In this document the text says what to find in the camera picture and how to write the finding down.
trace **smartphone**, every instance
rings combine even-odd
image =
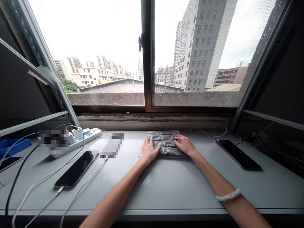
[[[23,157],[9,157],[5,160],[3,160],[1,167],[0,167],[0,173],[4,170],[8,169],[9,167],[13,166],[17,162],[20,162],[23,159]]]
[[[54,188],[72,189],[99,155],[99,151],[86,151],[81,157],[56,181]]]
[[[261,170],[262,168],[247,154],[241,151],[229,140],[217,140],[217,143],[243,168],[248,170]]]

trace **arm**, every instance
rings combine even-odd
[[[147,137],[145,137],[142,146],[142,157],[94,208],[79,228],[111,227],[124,206],[139,175],[156,158],[160,148],[161,146],[158,145],[157,149],[154,150],[152,137],[150,143]]]
[[[218,196],[226,196],[233,191],[233,187],[203,156],[194,148],[194,144],[187,137],[180,135],[174,139],[175,144],[185,154],[189,155],[202,170],[212,188]],[[242,196],[223,202],[225,208],[240,227],[271,227],[260,213]]]

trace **blue tray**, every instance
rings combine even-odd
[[[3,157],[7,150],[17,141],[18,139],[5,139],[0,141],[0,157]],[[21,139],[12,149],[10,149],[9,153],[5,157],[12,156],[21,150],[24,150],[27,147],[32,145],[29,139]]]

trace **overcast sky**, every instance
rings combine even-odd
[[[238,0],[219,68],[248,64],[276,0]],[[54,59],[96,55],[134,72],[141,33],[140,0],[29,0]],[[188,0],[156,0],[155,68],[172,66],[175,35]]]

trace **forearm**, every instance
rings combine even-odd
[[[111,227],[147,164],[139,160],[84,220],[80,228]]]
[[[200,153],[193,153],[191,157],[202,170],[218,196],[226,196],[235,191],[235,187],[216,171]],[[271,227],[243,196],[238,196],[223,204],[240,227]]]

